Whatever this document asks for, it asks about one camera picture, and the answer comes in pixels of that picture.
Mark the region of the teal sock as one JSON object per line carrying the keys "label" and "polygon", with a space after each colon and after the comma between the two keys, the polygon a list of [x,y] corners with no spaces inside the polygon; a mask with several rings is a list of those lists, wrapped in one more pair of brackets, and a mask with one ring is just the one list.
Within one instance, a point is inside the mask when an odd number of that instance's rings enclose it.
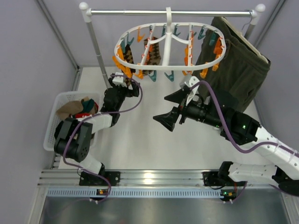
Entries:
{"label": "teal sock", "polygon": [[83,106],[82,113],[95,114],[96,106],[93,99],[90,100],[81,100],[81,104]]}

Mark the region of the red sock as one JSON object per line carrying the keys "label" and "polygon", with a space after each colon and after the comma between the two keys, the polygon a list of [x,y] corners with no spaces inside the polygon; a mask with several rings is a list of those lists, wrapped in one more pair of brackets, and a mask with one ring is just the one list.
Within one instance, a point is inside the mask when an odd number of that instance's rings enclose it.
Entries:
{"label": "red sock", "polygon": [[89,114],[89,113],[77,113],[73,117],[75,119],[84,119],[84,118],[89,117],[89,116],[92,116],[92,114]]}

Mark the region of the brown striped sock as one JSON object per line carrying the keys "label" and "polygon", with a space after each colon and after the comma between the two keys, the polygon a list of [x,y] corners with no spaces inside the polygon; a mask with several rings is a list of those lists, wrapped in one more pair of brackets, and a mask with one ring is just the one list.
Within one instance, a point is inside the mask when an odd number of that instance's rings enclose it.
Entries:
{"label": "brown striped sock", "polygon": [[73,116],[77,113],[83,111],[83,105],[80,101],[70,101],[64,104],[56,111],[56,115],[61,119],[65,120],[66,118]]}

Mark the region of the white oval clip hanger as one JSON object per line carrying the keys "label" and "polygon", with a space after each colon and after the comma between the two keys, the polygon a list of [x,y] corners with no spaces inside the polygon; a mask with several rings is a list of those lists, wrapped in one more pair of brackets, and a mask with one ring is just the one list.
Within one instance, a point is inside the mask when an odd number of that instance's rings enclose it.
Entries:
{"label": "white oval clip hanger", "polygon": [[[219,67],[220,61],[224,58],[226,53],[226,44],[224,40],[223,33],[207,24],[203,23],[187,23],[187,22],[172,22],[172,14],[170,7],[166,8],[166,23],[152,23],[152,24],[143,24],[138,27],[129,29],[124,33],[119,41],[117,42],[114,48],[113,61],[117,68],[123,71],[123,73],[132,78],[133,75],[136,75],[138,78],[142,79],[144,77],[143,70],[180,70],[186,76],[191,74],[195,70],[203,70],[203,75],[205,76],[208,69],[212,68],[213,71],[216,71]],[[212,31],[212,37],[210,39],[210,44],[215,44],[214,54],[215,59],[205,64],[194,65],[192,63],[193,58],[193,41],[195,39],[195,32],[193,27],[200,27],[200,34],[203,33],[205,29]],[[144,47],[144,52],[141,55],[141,61],[138,63],[131,62],[132,58],[126,55],[126,47],[130,46],[132,42],[127,41],[124,43],[124,38],[129,37],[129,34],[137,31],[137,41],[140,42],[145,37],[140,35],[140,30],[143,28],[149,28],[149,36],[146,38],[148,40],[147,46]],[[147,59],[147,54],[150,49],[150,45],[154,43],[159,43],[161,61],[159,65],[145,65]],[[183,65],[169,65],[171,57],[171,44],[174,42],[179,42],[185,45],[184,49],[184,64]]]}

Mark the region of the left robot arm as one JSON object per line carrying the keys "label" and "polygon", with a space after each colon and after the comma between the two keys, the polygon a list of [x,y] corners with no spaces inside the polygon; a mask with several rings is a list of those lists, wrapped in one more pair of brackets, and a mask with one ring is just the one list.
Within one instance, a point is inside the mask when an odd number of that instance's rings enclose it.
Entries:
{"label": "left robot arm", "polygon": [[102,107],[97,113],[82,118],[65,118],[57,127],[54,144],[54,152],[62,156],[67,165],[80,169],[84,180],[107,186],[110,185],[110,179],[105,166],[90,152],[92,135],[118,122],[125,99],[143,97],[140,83],[133,79],[114,74],[109,82],[111,87],[105,90]]}

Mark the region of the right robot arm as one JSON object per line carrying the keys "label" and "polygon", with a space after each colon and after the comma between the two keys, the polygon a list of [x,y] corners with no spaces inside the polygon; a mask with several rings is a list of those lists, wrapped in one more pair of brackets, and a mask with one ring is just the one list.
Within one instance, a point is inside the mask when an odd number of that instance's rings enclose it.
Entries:
{"label": "right robot arm", "polygon": [[256,152],[271,163],[246,165],[224,161],[218,176],[224,182],[259,182],[269,184],[284,193],[299,195],[299,153],[271,135],[257,120],[234,109],[236,99],[227,92],[213,92],[207,104],[191,100],[191,91],[184,87],[165,97],[177,103],[169,113],[153,119],[169,131],[175,124],[192,119],[220,130],[220,136],[243,154]]}

